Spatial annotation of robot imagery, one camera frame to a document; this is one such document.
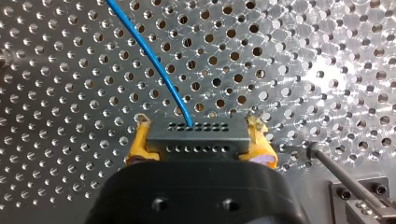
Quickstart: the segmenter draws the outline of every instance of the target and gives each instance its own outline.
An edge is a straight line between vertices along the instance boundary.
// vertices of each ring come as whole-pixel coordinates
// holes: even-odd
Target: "blue wire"
[[[126,15],[123,13],[122,9],[116,3],[116,0],[106,0],[106,1],[108,5],[111,7],[111,9],[113,9],[114,13],[116,13],[116,15],[119,17],[120,21],[124,24],[124,26],[128,29],[128,31],[137,41],[137,43],[139,43],[143,51],[146,52],[148,58],[151,60],[152,64],[154,64],[154,67],[157,69],[158,73],[161,75],[163,81],[168,87],[169,91],[172,93],[172,96],[174,97],[178,107],[180,108],[181,113],[183,114],[184,120],[186,120],[187,125],[192,127],[192,120],[190,117],[190,113],[187,110],[187,107],[184,105],[183,101],[181,100],[180,96],[178,95],[175,86],[172,83],[172,80],[166,74],[165,69],[163,69],[163,66],[160,64],[160,62],[158,62],[155,53],[149,47],[148,43],[145,41],[143,36],[136,31],[134,25],[128,20]]]

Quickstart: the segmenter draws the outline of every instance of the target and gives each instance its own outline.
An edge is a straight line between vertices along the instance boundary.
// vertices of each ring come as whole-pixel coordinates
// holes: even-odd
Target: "hole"
[[[381,119],[379,119],[379,123],[381,125],[387,125],[390,122],[390,118],[388,116],[383,116]]]
[[[160,3],[161,3],[161,0],[151,0],[151,4],[156,6],[156,7],[159,6]]]
[[[188,67],[190,70],[194,69],[195,66],[196,66],[196,62],[195,62],[195,61],[188,61],[188,62],[187,62],[187,67]]]
[[[239,53],[238,52],[231,53],[230,58],[233,61],[237,61],[239,59]]]
[[[247,88],[248,88],[250,91],[253,91],[256,87],[255,87],[254,84],[249,84],[249,85],[247,86]]]
[[[216,101],[216,106],[217,106],[218,108],[222,108],[222,107],[225,106],[225,102],[224,102],[223,100],[217,100],[217,101]]]
[[[77,36],[76,38],[74,38],[73,43],[74,43],[77,47],[81,47],[82,44],[84,44],[84,41],[82,40],[81,37]]]
[[[356,124],[356,126],[360,129],[363,129],[366,127],[366,121],[365,120],[359,120],[359,122]]]
[[[233,81],[236,82],[236,83],[240,83],[240,82],[242,82],[243,78],[244,78],[244,77],[243,77],[242,75],[236,74],[236,75],[233,77]]]
[[[146,11],[143,13],[143,16],[144,16],[144,18],[145,18],[146,20],[151,19],[151,18],[152,18],[152,11],[146,10]]]
[[[211,65],[215,65],[216,63],[218,63],[218,58],[215,57],[215,56],[211,56],[211,57],[209,58],[209,63],[210,63]]]
[[[378,102],[379,103],[386,103],[387,100],[388,100],[388,96],[386,94],[384,94],[384,93],[382,93],[382,94],[380,94],[378,96]]]
[[[254,1],[248,1],[246,3],[247,9],[253,9],[256,6],[256,3]]]
[[[213,35],[211,35],[211,34],[205,35],[205,41],[207,43],[211,43],[213,41]]]
[[[108,63],[108,56],[105,54],[99,56],[99,63]]]
[[[370,108],[370,109],[369,109],[369,114],[370,114],[371,116],[373,116],[373,115],[375,114],[375,112],[376,112],[376,110],[375,110],[374,108]]]
[[[163,42],[161,44],[161,48],[163,49],[163,51],[169,51],[171,49],[171,45],[169,43]]]
[[[190,47],[191,45],[192,45],[191,39],[189,39],[189,38],[184,38],[184,39],[183,39],[183,46],[184,46],[185,48],[188,48],[188,47]]]
[[[201,88],[201,85],[199,84],[199,82],[192,82],[191,83],[191,89],[193,91],[198,91]]]
[[[390,138],[384,138],[382,139],[381,144],[383,147],[389,147],[392,144],[392,141]]]
[[[379,71],[376,73],[375,78],[377,80],[384,80],[387,77],[387,73],[384,71]]]
[[[214,21],[215,28],[219,29],[222,26],[222,20],[218,19]]]
[[[191,29],[192,29],[192,31],[195,32],[195,33],[199,32],[199,31],[201,30],[200,26],[197,25],[197,24],[193,25],[193,26],[191,27]]]
[[[130,8],[131,10],[133,10],[133,11],[136,11],[136,10],[138,10],[138,9],[140,8],[140,4],[134,0],[134,1],[132,1],[132,2],[129,4],[129,8]]]
[[[168,73],[174,73],[175,72],[175,66],[174,65],[172,65],[172,64],[168,64],[167,66],[166,66],[166,72],[168,72]]]
[[[259,25],[258,24],[252,24],[249,26],[249,31],[253,34],[259,32]]]
[[[253,49],[253,55],[254,55],[254,56],[260,56],[260,55],[262,55],[262,48],[259,48],[259,47],[254,48],[254,49]]]
[[[231,6],[225,6],[225,7],[223,8],[223,13],[226,14],[226,15],[229,15],[229,14],[231,14],[232,12],[233,12],[233,7],[231,7]]]
[[[196,110],[197,112],[203,111],[203,110],[204,110],[204,105],[203,105],[203,104],[196,104],[196,105],[195,105],[195,110]]]
[[[221,80],[219,78],[214,78],[212,84],[214,87],[218,87],[221,84]]]
[[[393,16],[393,11],[392,10],[387,10],[385,12],[385,17],[391,17],[391,16]]]
[[[112,97],[110,97],[109,102],[111,105],[118,105],[120,103],[120,100],[119,100],[119,98],[112,96]]]
[[[246,17],[245,17],[244,14],[241,14],[241,15],[238,16],[238,21],[239,21],[239,22],[244,22],[245,19],[246,19]]]
[[[362,46],[364,46],[364,47],[367,47],[367,46],[369,46],[370,45],[370,40],[369,39],[363,39],[362,41],[361,41],[361,45]]]
[[[219,49],[220,49],[220,50],[225,50],[225,44],[220,44],[220,45],[219,45]]]
[[[209,10],[204,9],[201,11],[201,19],[203,20],[207,20],[209,18]]]
[[[251,68],[251,62],[245,62],[244,66],[246,69]]]
[[[378,8],[381,5],[379,0],[371,0],[370,1],[370,8]]]
[[[388,41],[388,42],[393,41],[393,40],[395,40],[395,38],[396,38],[395,35],[388,35],[388,36],[387,36],[387,41]]]
[[[156,198],[151,204],[151,208],[155,212],[161,212],[163,210],[168,209],[168,207],[169,207],[168,200],[165,198]]]
[[[374,24],[372,27],[373,33],[380,33],[382,31],[382,25],[381,24]]]
[[[157,28],[161,30],[161,29],[165,28],[166,21],[159,19],[156,21],[156,25],[157,25]]]
[[[339,194],[342,200],[348,200],[352,197],[352,194],[348,189],[342,189]]]
[[[116,38],[122,38],[122,37],[123,37],[123,34],[124,34],[123,30],[120,29],[120,28],[116,28],[116,29],[114,30],[114,36],[115,36]]]
[[[88,18],[90,18],[91,21],[96,21],[98,19],[98,13],[95,10],[90,10],[88,12]]]
[[[157,90],[152,90],[152,91],[149,93],[149,96],[150,96],[152,99],[156,99],[156,98],[158,98],[158,96],[160,96],[160,93],[159,93]]]
[[[247,101],[247,97],[244,95],[238,96],[238,104],[243,105]]]
[[[230,38],[234,38],[236,36],[236,31],[234,29],[228,30],[227,36]]]
[[[179,15],[178,16],[178,22],[180,24],[186,24],[189,18],[186,15]]]

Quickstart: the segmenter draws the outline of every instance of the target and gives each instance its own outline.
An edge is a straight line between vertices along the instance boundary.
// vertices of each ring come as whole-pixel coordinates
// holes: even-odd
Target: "metal surface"
[[[378,224],[373,211],[367,204],[360,200],[350,200],[346,202],[346,216],[348,223],[356,224]]]
[[[320,160],[344,185],[349,189],[358,199],[369,203],[374,207],[384,207],[368,189],[355,180],[349,173],[347,173],[337,162],[328,157],[324,152],[319,151],[320,147],[316,144],[317,148],[313,148],[313,154]]]
[[[364,187],[364,189],[368,190],[370,194],[374,197],[376,195],[378,198],[387,199],[389,197],[389,191],[385,191],[382,194],[375,193],[375,186],[383,185],[389,188],[389,180],[384,176],[377,177],[366,177],[359,178],[359,183]],[[332,208],[332,223],[333,224],[347,224],[347,203],[352,201],[359,201],[358,197],[349,191],[348,197],[342,198],[341,192],[342,189],[347,189],[346,185],[340,183],[339,181],[331,181],[329,184],[330,190],[330,202]]]
[[[353,176],[383,174],[396,186],[393,0],[120,5],[195,117],[263,112],[273,144],[325,142]],[[105,1],[5,0],[0,9],[0,49],[10,54],[0,70],[0,219],[81,223],[123,167],[134,115],[180,111]],[[331,173],[279,160],[311,221],[330,222]]]
[[[195,119],[187,127],[183,119],[155,119],[149,128],[147,150],[172,159],[237,160],[248,153],[250,137],[245,118]]]

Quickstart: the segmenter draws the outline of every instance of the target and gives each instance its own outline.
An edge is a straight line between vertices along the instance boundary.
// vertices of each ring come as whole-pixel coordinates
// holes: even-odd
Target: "metal bracket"
[[[361,178],[358,179],[358,182],[378,198],[386,199],[389,197],[389,180],[385,176]],[[338,180],[330,181],[329,191],[332,223],[347,224],[346,203],[349,200],[358,200],[358,198]]]

